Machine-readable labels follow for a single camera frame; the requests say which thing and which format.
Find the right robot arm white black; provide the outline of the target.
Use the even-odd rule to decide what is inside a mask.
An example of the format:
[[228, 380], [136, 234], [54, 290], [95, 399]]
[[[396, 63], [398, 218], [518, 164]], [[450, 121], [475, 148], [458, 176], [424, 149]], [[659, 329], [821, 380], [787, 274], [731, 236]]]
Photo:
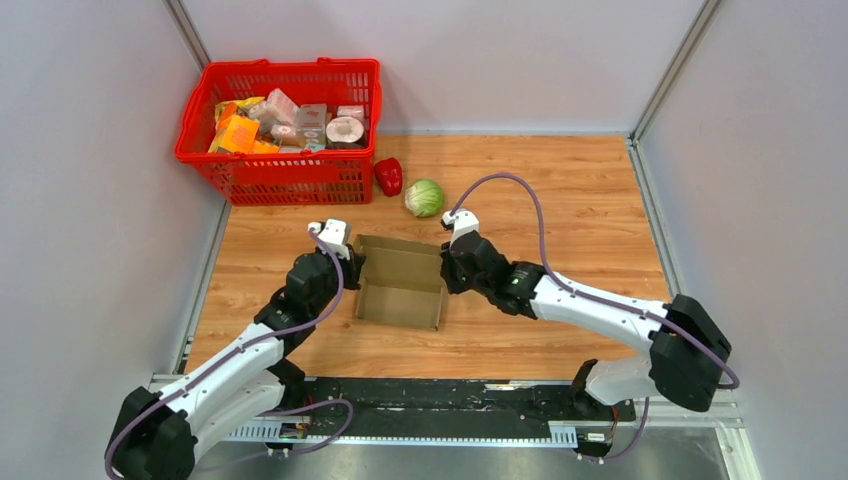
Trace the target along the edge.
[[570, 404], [583, 418], [651, 396], [706, 412], [725, 386], [732, 346], [690, 296], [677, 294], [663, 303], [589, 287], [540, 264], [509, 261], [476, 231], [443, 243], [440, 255], [441, 276], [452, 294], [475, 291], [505, 314], [578, 326], [636, 350], [624, 360], [581, 365]]

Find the brown cardboard box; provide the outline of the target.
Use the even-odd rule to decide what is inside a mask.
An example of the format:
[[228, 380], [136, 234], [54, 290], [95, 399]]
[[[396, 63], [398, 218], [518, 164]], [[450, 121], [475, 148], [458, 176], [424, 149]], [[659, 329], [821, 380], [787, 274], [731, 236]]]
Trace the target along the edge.
[[360, 234], [354, 248], [365, 256], [356, 320], [426, 331], [439, 328], [447, 296], [439, 246]]

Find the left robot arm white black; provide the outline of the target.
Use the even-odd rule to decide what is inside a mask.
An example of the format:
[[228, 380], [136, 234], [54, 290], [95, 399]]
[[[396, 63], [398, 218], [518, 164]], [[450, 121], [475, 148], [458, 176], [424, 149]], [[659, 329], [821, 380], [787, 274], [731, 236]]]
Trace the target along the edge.
[[124, 399], [104, 454], [111, 479], [186, 479], [214, 445], [252, 417], [304, 405], [303, 373], [286, 358], [359, 289], [365, 255], [321, 248], [299, 256], [284, 285], [224, 350], [157, 392]]

